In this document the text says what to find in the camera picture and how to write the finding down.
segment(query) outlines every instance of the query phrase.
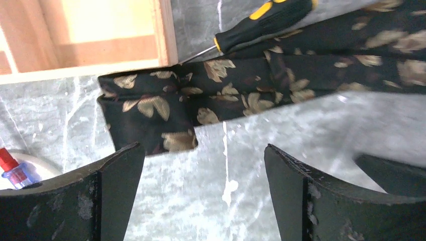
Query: black screwdriver handle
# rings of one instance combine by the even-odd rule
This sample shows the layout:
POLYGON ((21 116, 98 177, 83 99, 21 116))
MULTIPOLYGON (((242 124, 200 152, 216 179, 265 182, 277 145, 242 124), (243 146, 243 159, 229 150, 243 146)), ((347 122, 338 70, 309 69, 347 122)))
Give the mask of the black screwdriver handle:
POLYGON ((232 29, 216 34, 216 47, 226 54, 238 44, 283 31, 306 17, 316 6, 317 0, 269 1, 232 29))

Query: fabric strap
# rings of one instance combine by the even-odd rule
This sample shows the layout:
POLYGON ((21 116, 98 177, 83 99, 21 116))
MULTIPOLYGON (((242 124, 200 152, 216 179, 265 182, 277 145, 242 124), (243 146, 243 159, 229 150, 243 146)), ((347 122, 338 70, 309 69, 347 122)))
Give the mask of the fabric strap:
POLYGON ((193 149, 194 127, 336 91, 426 92, 426 0, 387 0, 205 62, 100 76, 118 150, 193 149))

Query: red cap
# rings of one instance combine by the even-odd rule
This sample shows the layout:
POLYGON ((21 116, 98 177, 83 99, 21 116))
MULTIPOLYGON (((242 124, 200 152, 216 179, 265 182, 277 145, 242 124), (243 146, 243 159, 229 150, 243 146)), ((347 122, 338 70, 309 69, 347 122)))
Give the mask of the red cap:
POLYGON ((12 170, 18 165, 18 162, 10 155, 6 148, 3 147, 0 149, 0 167, 5 172, 12 170))

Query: wooden tray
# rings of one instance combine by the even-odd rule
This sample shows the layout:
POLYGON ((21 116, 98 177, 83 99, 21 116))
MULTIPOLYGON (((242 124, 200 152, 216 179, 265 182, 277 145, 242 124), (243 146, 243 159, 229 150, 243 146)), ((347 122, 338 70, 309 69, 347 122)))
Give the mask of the wooden tray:
POLYGON ((0 0, 0 84, 178 62, 170 0, 0 0))

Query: cloth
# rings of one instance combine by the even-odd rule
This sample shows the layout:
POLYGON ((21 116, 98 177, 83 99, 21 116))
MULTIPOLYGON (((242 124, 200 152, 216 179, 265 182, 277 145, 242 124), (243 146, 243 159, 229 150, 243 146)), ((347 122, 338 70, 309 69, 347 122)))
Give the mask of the cloth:
POLYGON ((205 62, 100 76, 115 148, 193 149, 194 127, 337 91, 426 92, 426 0, 386 0, 205 62))

